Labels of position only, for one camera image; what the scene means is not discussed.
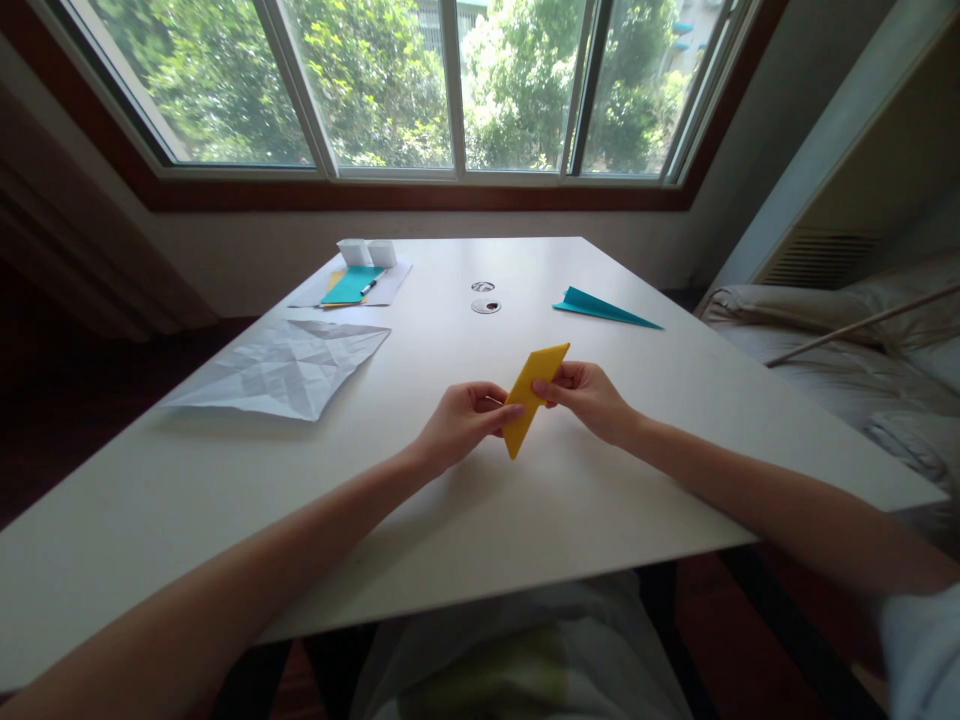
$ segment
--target teal paper airplane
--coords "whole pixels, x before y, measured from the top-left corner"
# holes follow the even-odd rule
[[[659,325],[654,325],[652,322],[637,317],[633,313],[628,313],[626,310],[621,310],[610,303],[605,303],[593,295],[587,295],[582,290],[577,290],[573,286],[567,288],[567,292],[563,294],[563,302],[557,303],[553,307],[557,310],[594,315],[596,317],[606,318],[607,320],[618,320],[619,322],[628,322],[634,325],[654,328],[655,330],[663,330]]]

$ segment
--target folded yellow paper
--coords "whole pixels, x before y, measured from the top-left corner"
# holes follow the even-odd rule
[[[513,390],[507,396],[505,405],[519,403],[526,410],[523,417],[503,426],[503,439],[507,443],[511,460],[514,460],[520,452],[523,438],[527,436],[527,430],[530,429],[530,423],[533,422],[537,408],[546,405],[543,400],[533,394],[530,385],[538,379],[546,382],[553,380],[569,348],[570,343],[566,343],[530,353],[526,365],[520,371],[520,377],[517,378]]]

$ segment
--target hand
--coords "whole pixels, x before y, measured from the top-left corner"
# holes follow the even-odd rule
[[[593,363],[565,362],[552,383],[535,380],[532,390],[547,401],[548,408],[570,408],[594,435],[611,445],[623,447],[643,418]]]
[[[489,382],[451,385],[410,449],[433,477],[465,458],[487,435],[523,415],[522,405],[504,405],[507,391]]]

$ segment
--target table leg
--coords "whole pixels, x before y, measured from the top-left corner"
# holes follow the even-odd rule
[[[241,655],[220,686],[209,720],[267,720],[290,644],[258,645]]]
[[[719,720],[690,651],[674,621],[677,597],[677,562],[657,563],[636,570],[640,578],[640,600],[660,638],[687,705],[697,720]]]
[[[752,548],[717,554],[831,715],[862,720],[887,717]]]
[[[373,646],[377,625],[357,625],[303,639],[303,648],[329,720],[350,717],[357,681]]]

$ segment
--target air vent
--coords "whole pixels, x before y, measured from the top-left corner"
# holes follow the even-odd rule
[[[881,242],[861,233],[794,228],[753,282],[833,290]]]

